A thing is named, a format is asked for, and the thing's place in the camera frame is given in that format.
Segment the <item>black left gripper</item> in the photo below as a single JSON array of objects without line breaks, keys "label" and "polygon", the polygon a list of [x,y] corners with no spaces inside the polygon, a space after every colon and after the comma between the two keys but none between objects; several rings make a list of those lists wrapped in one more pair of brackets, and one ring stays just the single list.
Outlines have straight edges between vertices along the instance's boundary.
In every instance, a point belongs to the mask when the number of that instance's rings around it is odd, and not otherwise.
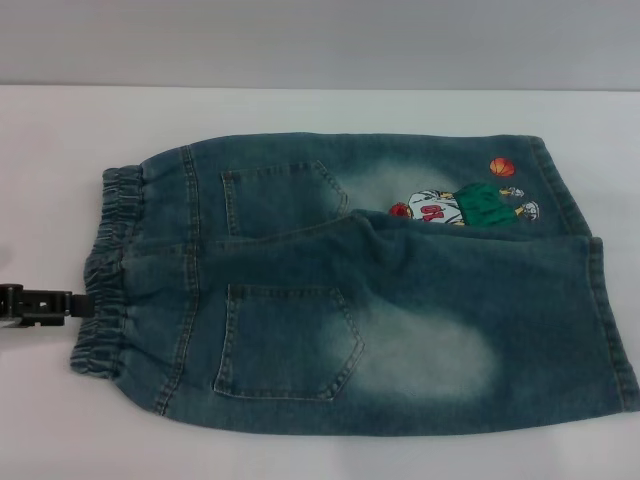
[{"label": "black left gripper", "polygon": [[65,326],[65,318],[92,318],[94,301],[70,291],[24,290],[20,284],[0,287],[1,329],[54,328]]}]

